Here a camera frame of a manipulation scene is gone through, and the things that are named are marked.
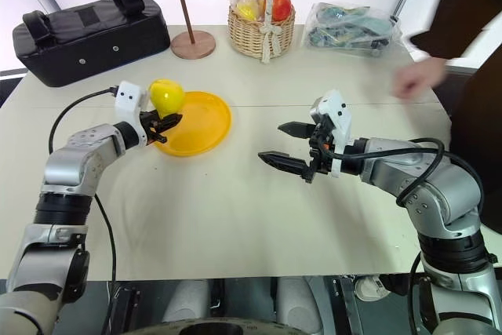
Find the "black carrying case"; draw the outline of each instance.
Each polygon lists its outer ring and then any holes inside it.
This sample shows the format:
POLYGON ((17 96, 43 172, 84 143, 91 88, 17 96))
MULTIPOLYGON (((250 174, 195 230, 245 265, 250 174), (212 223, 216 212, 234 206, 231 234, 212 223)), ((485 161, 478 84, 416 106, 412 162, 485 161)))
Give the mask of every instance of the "black carrying case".
POLYGON ((65 86, 169 47, 153 0, 99 0, 23 15, 13 30, 19 60, 47 86, 65 86))

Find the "orange plastic plate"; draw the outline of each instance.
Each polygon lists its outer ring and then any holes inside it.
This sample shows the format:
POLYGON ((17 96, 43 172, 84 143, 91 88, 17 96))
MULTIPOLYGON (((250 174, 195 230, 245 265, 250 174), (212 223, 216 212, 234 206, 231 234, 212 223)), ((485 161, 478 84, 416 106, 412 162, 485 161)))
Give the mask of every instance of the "orange plastic plate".
POLYGON ((207 92, 186 92, 180 123, 162 135, 167 142, 155 142, 161 151, 174 156, 193 156, 215 148, 228 134, 231 112, 225 101, 207 92))

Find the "person's arm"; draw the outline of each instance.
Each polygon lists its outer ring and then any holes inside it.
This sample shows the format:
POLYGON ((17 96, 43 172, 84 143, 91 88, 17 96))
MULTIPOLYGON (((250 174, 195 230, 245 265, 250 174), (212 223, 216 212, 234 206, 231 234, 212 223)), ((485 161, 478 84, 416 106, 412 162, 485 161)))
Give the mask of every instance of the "person's arm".
POLYGON ((394 94, 410 100, 440 84, 446 76, 446 61, 461 56, 501 10, 502 0, 441 0, 429 31, 410 39, 431 57, 399 70, 394 94))

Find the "black sleeve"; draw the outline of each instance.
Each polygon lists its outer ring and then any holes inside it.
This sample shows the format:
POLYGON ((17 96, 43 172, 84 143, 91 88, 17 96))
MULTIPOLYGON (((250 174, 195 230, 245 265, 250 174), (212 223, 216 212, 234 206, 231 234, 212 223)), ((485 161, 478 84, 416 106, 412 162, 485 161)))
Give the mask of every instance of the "black sleeve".
POLYGON ((431 56, 461 56, 501 10, 502 0, 440 0, 430 30, 410 41, 431 56))

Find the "round wooden base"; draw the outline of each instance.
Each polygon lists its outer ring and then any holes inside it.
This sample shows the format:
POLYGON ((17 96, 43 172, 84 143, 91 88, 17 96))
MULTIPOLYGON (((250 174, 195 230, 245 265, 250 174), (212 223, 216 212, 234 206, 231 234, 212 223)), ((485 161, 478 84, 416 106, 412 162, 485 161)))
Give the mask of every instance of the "round wooden base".
POLYGON ((171 41, 171 50, 183 59, 200 59, 216 48, 214 37, 206 31, 194 31, 194 40, 195 43, 192 44, 190 35, 184 31, 171 41))

